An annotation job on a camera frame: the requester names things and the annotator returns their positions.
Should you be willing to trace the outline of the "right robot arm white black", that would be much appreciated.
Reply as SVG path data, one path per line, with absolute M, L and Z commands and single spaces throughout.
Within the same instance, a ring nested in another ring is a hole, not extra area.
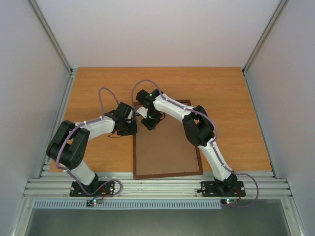
M 143 117 L 141 123 L 148 130 L 153 130 L 163 115 L 180 121 L 187 140 L 201 150 L 211 166 L 218 191 L 222 195 L 228 195 L 234 190 L 237 177 L 229 170 L 222 154 L 216 149 L 215 126 L 202 106 L 184 105 L 158 89 L 151 93 L 141 90 L 137 93 L 136 100 L 141 105 L 137 113 Z

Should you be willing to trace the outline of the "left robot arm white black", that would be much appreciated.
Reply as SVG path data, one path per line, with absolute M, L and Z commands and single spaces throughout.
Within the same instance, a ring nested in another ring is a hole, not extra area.
M 93 196 L 102 185 L 99 185 L 98 175 L 84 161 L 88 141 L 104 134 L 116 133 L 119 137 L 136 134 L 134 115 L 134 109 L 121 102 L 115 110 L 89 121 L 65 120 L 50 141 L 46 155 L 55 161 L 58 169 L 73 177 L 86 195 Z

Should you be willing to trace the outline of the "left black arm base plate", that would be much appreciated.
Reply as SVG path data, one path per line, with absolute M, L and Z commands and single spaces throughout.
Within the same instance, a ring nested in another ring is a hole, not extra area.
M 84 185 L 74 181 L 71 185 L 69 195 L 71 197 L 97 197 L 103 195 L 104 191 L 106 195 L 112 195 L 114 194 L 114 190 L 114 181 L 98 181 L 91 185 Z

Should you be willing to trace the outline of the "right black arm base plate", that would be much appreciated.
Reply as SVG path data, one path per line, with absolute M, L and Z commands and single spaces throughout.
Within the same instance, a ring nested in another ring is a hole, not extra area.
M 202 181 L 200 189 L 197 191 L 203 197 L 245 197 L 245 187 L 242 181 L 236 181 L 236 184 L 227 193 L 221 193 L 215 181 Z

